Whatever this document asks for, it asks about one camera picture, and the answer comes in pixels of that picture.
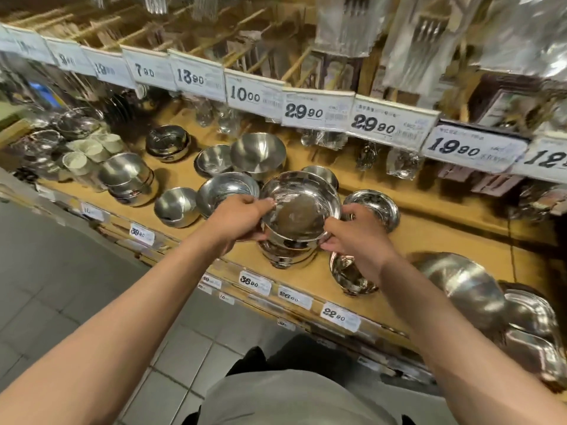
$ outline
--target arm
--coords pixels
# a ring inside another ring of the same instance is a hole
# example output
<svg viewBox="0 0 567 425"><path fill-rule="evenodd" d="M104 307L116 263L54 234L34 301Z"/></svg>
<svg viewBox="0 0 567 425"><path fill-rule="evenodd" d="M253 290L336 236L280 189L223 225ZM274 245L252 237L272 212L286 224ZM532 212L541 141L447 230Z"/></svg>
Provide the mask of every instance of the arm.
<svg viewBox="0 0 567 425"><path fill-rule="evenodd" d="M344 206L354 221L328 219L334 237L323 249L354 256L410 327L412 341L435 374L460 424L567 423L567 407L475 329L437 289L394 250L386 231L361 205Z"/></svg>
<svg viewBox="0 0 567 425"><path fill-rule="evenodd" d="M243 195L225 200L177 249L0 394L0 423L111 424L205 270L272 206Z"/></svg>

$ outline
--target floor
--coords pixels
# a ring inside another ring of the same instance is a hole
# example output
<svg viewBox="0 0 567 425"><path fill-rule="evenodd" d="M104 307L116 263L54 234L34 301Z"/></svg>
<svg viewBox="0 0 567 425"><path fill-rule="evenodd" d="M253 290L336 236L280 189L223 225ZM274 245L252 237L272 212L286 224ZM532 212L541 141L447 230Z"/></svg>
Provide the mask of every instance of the floor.
<svg viewBox="0 0 567 425"><path fill-rule="evenodd" d="M147 270L70 228L0 203L0 391ZM196 290L120 414L123 425L179 425L253 346L270 356L299 333ZM417 425L454 424L443 398L385 385L344 356L345 386Z"/></svg>

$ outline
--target person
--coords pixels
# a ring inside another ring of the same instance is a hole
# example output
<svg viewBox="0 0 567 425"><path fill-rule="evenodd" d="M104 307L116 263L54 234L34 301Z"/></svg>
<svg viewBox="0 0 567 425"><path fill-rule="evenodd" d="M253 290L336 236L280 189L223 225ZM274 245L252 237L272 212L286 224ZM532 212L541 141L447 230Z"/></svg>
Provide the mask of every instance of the person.
<svg viewBox="0 0 567 425"><path fill-rule="evenodd" d="M0 424L112 424L203 273L234 242L265 239L258 224L273 205L244 195L221 203L178 248L0 394ZM343 212L354 220L328 218L332 237L322 249L354 256L364 277L379 285L461 425L567 423L567 407L396 252L371 211L353 204ZM388 420L331 380L286 370L240 373L211 388L199 425L229 422Z"/></svg>

